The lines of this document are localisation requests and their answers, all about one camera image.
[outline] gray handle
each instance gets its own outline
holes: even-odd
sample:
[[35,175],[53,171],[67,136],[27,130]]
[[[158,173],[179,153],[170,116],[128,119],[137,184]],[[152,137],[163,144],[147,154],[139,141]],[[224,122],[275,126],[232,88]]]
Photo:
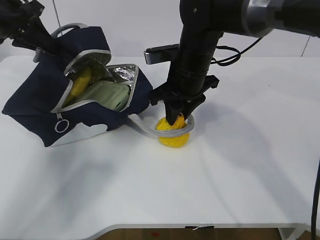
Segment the gray handle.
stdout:
[[[87,25],[83,24],[83,23],[70,23],[70,24],[67,24],[67,25],[64,25],[62,27],[59,27],[57,30],[55,30],[52,34],[51,34],[51,37],[53,39],[56,39],[58,37],[58,35],[60,33],[62,33],[63,31],[65,30],[68,30],[68,29],[85,29],[85,28],[88,28]],[[40,58],[40,53],[41,53],[41,49],[40,48],[37,48],[35,50],[35,56],[33,58],[33,62],[34,63],[38,63],[39,62],[39,58]]]

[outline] zipper pull ring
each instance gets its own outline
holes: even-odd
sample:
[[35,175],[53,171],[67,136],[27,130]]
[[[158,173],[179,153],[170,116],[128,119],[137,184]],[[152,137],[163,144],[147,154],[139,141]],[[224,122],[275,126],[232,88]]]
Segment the zipper pull ring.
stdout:
[[[54,130],[58,134],[64,133],[65,131],[67,131],[67,129],[70,126],[70,122],[62,117],[61,111],[62,111],[61,108],[57,109],[57,111],[56,111],[56,118],[58,119],[58,122],[56,123]],[[63,130],[58,130],[59,125],[63,124],[63,123],[66,124],[65,128]]]

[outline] black mount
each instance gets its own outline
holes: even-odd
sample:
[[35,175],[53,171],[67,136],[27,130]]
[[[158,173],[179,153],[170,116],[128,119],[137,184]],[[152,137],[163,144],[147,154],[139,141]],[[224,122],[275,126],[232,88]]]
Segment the black mount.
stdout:
[[149,99],[152,106],[157,105],[159,101],[164,101],[166,120],[170,125],[173,125],[180,113],[183,114],[184,119],[188,119],[190,114],[206,101],[204,93],[210,88],[216,89],[218,84],[218,78],[213,75],[207,76],[200,93],[190,96],[173,90],[173,86],[166,82],[153,90]]

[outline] yellow fruit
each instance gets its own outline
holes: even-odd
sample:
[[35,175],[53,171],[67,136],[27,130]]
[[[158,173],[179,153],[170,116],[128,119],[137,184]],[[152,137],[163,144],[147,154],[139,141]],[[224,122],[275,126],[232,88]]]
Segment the yellow fruit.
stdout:
[[[185,122],[185,117],[181,114],[175,121],[174,125],[172,126],[168,123],[166,118],[161,119],[156,126],[156,130],[158,131],[178,130],[178,129],[183,129],[186,126],[187,124]],[[184,145],[187,144],[189,137],[190,137],[190,133],[187,133],[183,136],[179,136],[175,138],[159,137],[159,141],[163,145],[170,148],[182,148]]]
[[87,67],[80,73],[80,76],[73,82],[72,89],[64,101],[64,106],[70,103],[73,99],[82,94],[88,87],[92,77],[91,67]]

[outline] white table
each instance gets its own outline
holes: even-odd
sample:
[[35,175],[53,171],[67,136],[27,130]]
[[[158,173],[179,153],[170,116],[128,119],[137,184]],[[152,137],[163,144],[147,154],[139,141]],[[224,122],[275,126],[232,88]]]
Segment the white table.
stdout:
[[[112,63],[139,64],[154,87],[169,67],[141,57]],[[117,228],[185,226],[301,233],[310,225],[320,158],[319,66],[320,58],[247,57],[212,67],[219,88],[194,112],[182,149],[132,124],[44,148],[1,115],[0,239],[94,239]],[[34,67],[31,56],[0,63],[1,108]],[[152,126],[164,107],[141,116]]]

